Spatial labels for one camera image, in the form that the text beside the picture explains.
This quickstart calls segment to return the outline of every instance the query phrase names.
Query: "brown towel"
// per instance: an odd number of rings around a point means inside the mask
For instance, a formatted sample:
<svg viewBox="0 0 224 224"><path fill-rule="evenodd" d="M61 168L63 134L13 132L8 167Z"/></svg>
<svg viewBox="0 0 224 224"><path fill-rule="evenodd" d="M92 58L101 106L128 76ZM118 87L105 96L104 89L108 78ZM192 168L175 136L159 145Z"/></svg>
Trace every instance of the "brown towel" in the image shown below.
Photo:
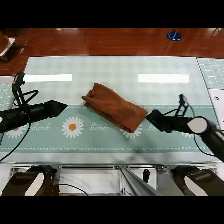
<svg viewBox="0 0 224 224"><path fill-rule="evenodd" d="M130 133L136 130L148 113L99 83L94 83L93 89L82 99L86 101L86 107Z"/></svg>

